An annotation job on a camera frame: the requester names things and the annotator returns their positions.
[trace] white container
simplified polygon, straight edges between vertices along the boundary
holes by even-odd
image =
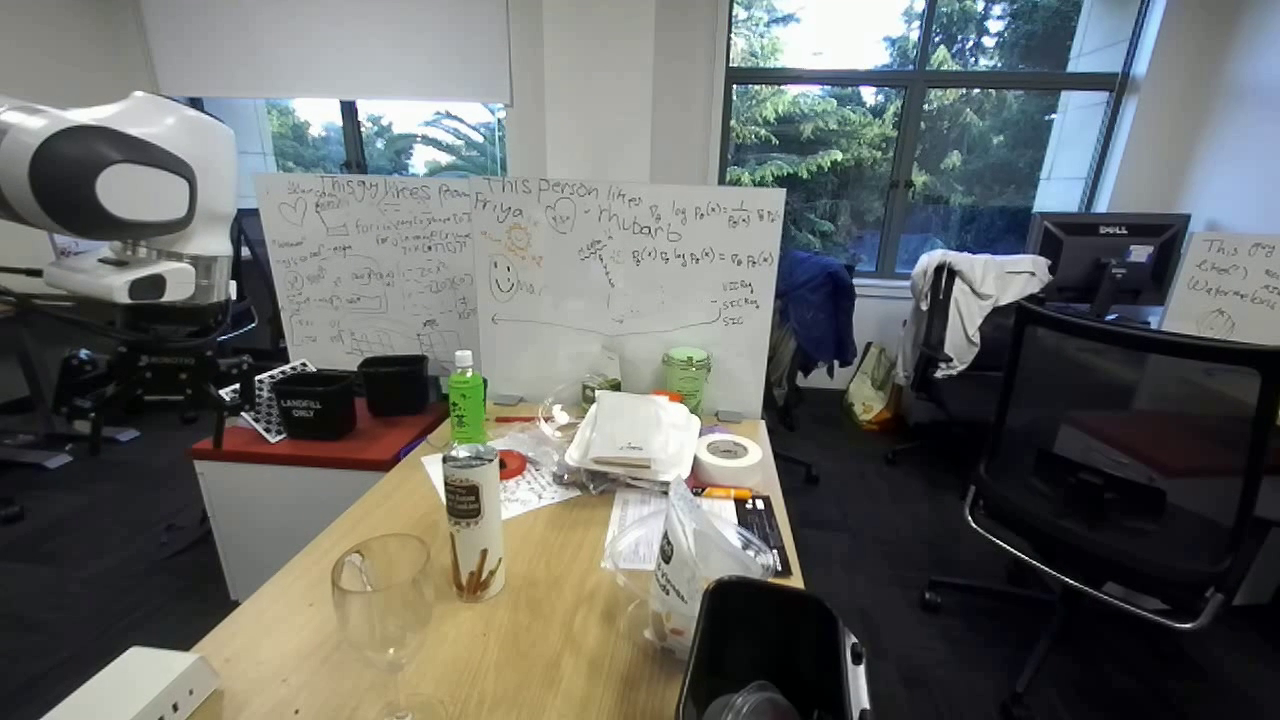
[[[502,466],[494,446],[446,455],[446,511],[454,540],[454,589],[489,600],[508,584]]]

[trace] wooden table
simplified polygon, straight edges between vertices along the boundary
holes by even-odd
[[[735,430],[765,445],[765,476],[796,567],[789,584],[805,584],[769,430],[761,418]],[[601,567],[614,496],[582,496],[508,520],[508,589],[465,604],[447,578],[447,520],[420,466],[420,455],[446,445],[447,423],[197,643],[226,686],[202,715],[345,720],[379,712],[391,681],[342,641],[330,600],[330,565],[377,532],[417,532],[435,546],[435,616],[420,654],[405,667],[407,697],[432,715],[672,715],[681,665],[640,637],[650,574],[621,578]]]

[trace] computer monitor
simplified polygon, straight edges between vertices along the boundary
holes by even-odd
[[[1163,302],[1187,222],[1187,213],[1038,213],[1034,253],[1053,270],[1044,296],[1088,302],[1092,317]]]

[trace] plastic bottle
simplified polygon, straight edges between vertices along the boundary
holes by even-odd
[[[454,351],[447,423],[454,446],[489,445],[489,381],[475,370],[475,357],[467,349]]]

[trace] black container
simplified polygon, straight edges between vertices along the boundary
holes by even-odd
[[[700,720],[751,681],[769,681],[805,720],[873,715],[866,650],[826,600],[730,574],[700,600],[676,720]]]
[[[276,382],[279,423],[297,441],[342,441],[357,426],[357,381],[348,370],[301,370]]]
[[[429,357],[368,357],[360,381],[371,417],[417,417],[432,399]]]

